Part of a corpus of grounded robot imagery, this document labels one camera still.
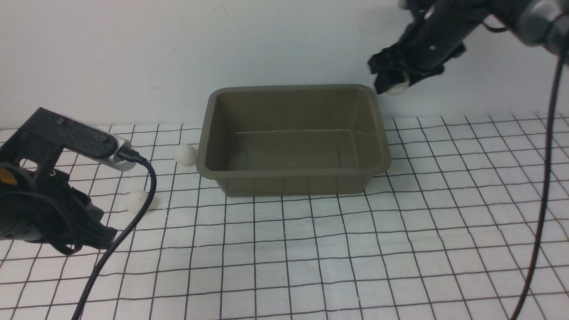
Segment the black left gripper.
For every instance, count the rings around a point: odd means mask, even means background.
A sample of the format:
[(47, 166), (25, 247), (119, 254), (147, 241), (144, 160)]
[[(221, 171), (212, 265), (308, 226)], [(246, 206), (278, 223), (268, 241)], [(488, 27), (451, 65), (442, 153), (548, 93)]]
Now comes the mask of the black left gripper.
[(83, 247), (108, 249), (117, 230), (101, 222), (104, 211), (53, 169), (38, 186), (35, 173), (1, 164), (1, 239), (49, 244), (70, 256)]

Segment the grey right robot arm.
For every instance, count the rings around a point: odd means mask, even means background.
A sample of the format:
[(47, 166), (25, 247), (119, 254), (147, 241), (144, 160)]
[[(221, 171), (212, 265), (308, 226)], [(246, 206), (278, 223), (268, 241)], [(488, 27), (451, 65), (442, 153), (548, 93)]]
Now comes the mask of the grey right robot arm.
[(488, 16), (524, 45), (543, 47), (568, 63), (566, 0), (407, 0), (413, 21), (393, 45), (368, 60), (378, 95), (445, 71), (463, 55), (464, 39)]

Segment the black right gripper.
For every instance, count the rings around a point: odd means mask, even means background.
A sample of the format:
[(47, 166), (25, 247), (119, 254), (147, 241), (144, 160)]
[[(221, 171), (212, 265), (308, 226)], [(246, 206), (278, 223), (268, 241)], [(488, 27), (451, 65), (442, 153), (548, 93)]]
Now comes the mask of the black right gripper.
[(404, 34), (368, 60), (376, 75), (375, 90), (386, 93), (394, 84), (410, 77), (410, 86), (441, 75), (443, 64), (455, 56), (463, 40), (480, 25), (489, 10), (485, 0), (404, 0), (413, 15)]

